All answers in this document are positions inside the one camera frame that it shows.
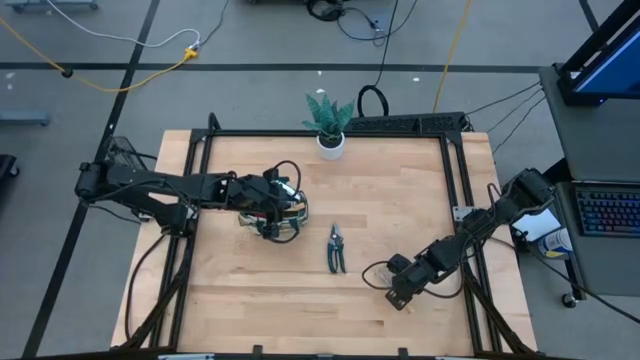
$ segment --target potted plant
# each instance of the potted plant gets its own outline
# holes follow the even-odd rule
[[[309,104],[314,122],[303,121],[302,124],[308,129],[318,132],[317,142],[320,156],[325,160],[338,159],[344,152],[343,131],[351,120],[354,102],[338,109],[338,102],[331,104],[327,95],[322,99],[322,105],[307,95],[307,104]]]

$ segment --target white cable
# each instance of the white cable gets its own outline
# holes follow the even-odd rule
[[[163,41],[163,42],[161,42],[159,44],[150,45],[150,44],[145,44],[145,43],[139,42],[136,39],[132,39],[132,38],[128,38],[128,37],[121,37],[121,36],[115,36],[115,35],[109,35],[109,34],[102,34],[102,33],[98,33],[98,32],[95,32],[95,31],[91,31],[91,30],[85,28],[84,26],[78,24],[75,20],[70,18],[67,14],[63,13],[62,10],[58,9],[58,7],[55,6],[51,0],[47,0],[47,2],[63,18],[69,20],[70,23],[72,23],[73,25],[78,27],[80,30],[82,30],[82,31],[84,31],[84,32],[86,32],[88,34],[94,35],[94,36],[104,37],[104,38],[109,38],[109,39],[114,39],[114,40],[130,41],[130,42],[133,42],[133,43],[136,43],[138,45],[145,46],[145,47],[157,48],[157,47],[161,47],[162,45],[164,45],[164,44],[168,43],[169,41],[173,40],[176,36],[178,36],[178,35],[180,35],[182,33],[192,32],[192,33],[196,34],[197,38],[196,38],[196,41],[190,46],[190,48],[196,50],[196,49],[198,49],[198,47],[200,47],[200,33],[198,32],[198,30],[195,30],[195,29],[182,29],[182,30],[178,31],[177,33],[171,35],[165,41]]]

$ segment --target green leaves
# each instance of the green leaves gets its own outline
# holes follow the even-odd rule
[[[316,101],[316,99],[312,98],[307,94],[307,104],[309,105],[309,110],[311,110],[311,115],[313,116],[313,120],[317,123],[320,120],[320,113],[322,110],[320,109],[320,104]]]
[[[352,101],[350,104],[343,106],[342,109],[338,111],[338,116],[336,117],[338,118],[340,127],[343,129],[347,126],[347,124],[349,124],[349,121],[351,121],[351,116],[353,115],[353,105],[354,102]]]
[[[340,138],[344,128],[351,121],[353,115],[354,102],[338,109],[338,102],[331,104],[329,97],[325,94],[322,98],[322,105],[313,97],[307,94],[307,104],[313,116],[314,123],[303,121],[307,129],[317,131],[318,135],[328,139],[335,140]]]

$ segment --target concrete floor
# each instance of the concrete floor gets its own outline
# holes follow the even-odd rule
[[[74,11],[72,16],[93,30],[137,37],[154,1],[101,1],[99,11]],[[404,18],[411,2],[400,0],[398,18]],[[619,2],[589,0],[600,22]],[[164,39],[186,26],[207,33],[215,26],[223,3],[161,0],[149,41]],[[387,63],[442,65],[464,3],[419,0],[412,18],[392,37]],[[354,0],[352,4],[384,23],[393,2]],[[132,44],[90,37],[46,12],[17,15],[2,7],[0,16],[53,59],[119,69],[78,70],[78,74],[110,87],[122,81]],[[369,36],[366,23],[356,15],[343,21],[345,27]],[[528,66],[566,60],[589,34],[578,0],[474,2],[453,61],[461,67],[448,75],[439,111],[470,111],[534,83],[537,76]],[[192,42],[189,36],[163,48],[145,49],[140,63],[179,60]],[[0,358],[13,358],[22,354],[65,241],[77,205],[73,186],[78,165],[93,158],[107,119],[118,112],[112,112],[115,94],[88,89],[56,71],[33,70],[41,68],[40,60],[7,31],[0,31],[0,43],[5,50],[0,52],[0,108],[43,110],[53,119],[48,127],[0,127],[0,153],[18,156],[22,168],[0,208],[0,308],[4,309]],[[115,132],[128,136],[139,151],[155,153],[164,130],[203,127],[210,111],[216,112],[225,128],[300,128],[300,120],[307,117],[304,93],[324,89],[331,97],[348,101],[377,73],[331,71],[327,65],[296,71],[269,64],[378,64],[382,51],[346,38],[335,24],[309,17],[297,1],[263,0],[250,6],[244,0],[231,0],[224,25],[193,63],[262,65],[251,71],[176,71],[155,79],[128,94]],[[486,67],[495,65],[504,67]],[[392,114],[431,112],[441,74],[412,69],[388,71],[382,77],[380,88]],[[317,70],[324,71],[319,75]],[[134,82],[150,73],[136,71]],[[487,130],[524,98],[472,115],[476,130]],[[368,100],[366,113],[378,114],[375,99]],[[494,147],[527,108],[491,132]],[[496,154],[496,163],[504,182],[523,167],[544,170],[561,157],[553,120],[543,102]],[[136,235],[134,225],[89,212],[38,355],[108,348]],[[542,351],[588,359],[638,358],[640,328],[593,300],[574,310],[564,309],[559,296],[567,285],[533,259],[523,257],[521,271]],[[640,314],[638,299],[608,299]]]

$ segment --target wooden table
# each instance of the wooden table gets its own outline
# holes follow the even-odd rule
[[[189,136],[189,131],[165,133],[156,171],[182,174]],[[475,203],[488,206],[486,185],[497,184],[497,177],[487,135],[466,133],[463,139]],[[261,344],[265,353],[282,354],[393,355],[406,347],[411,355],[472,355],[464,296],[442,300],[423,294],[399,312],[383,291],[368,288],[360,278],[374,261],[395,253],[411,258],[452,234],[439,142],[349,138],[344,156],[335,162],[323,161],[316,151],[313,138],[214,138],[209,172],[261,174],[280,160],[295,161],[311,217],[296,240],[278,245],[240,228],[235,213],[203,211],[178,350],[250,353]],[[455,152],[450,153],[463,203]],[[293,170],[283,166],[282,171],[295,179]],[[345,237],[346,275],[330,274],[327,267],[334,221]],[[132,268],[158,234],[155,223],[142,225]],[[508,231],[499,229],[494,236],[508,239]],[[136,278],[133,329],[157,299],[167,243],[147,258]],[[515,254],[494,242],[484,250],[498,310],[535,348]],[[455,274],[430,289],[447,294],[459,283]],[[166,312],[165,339],[172,313]],[[481,310],[478,317],[486,325]],[[123,319],[124,299],[114,345],[125,340]]]

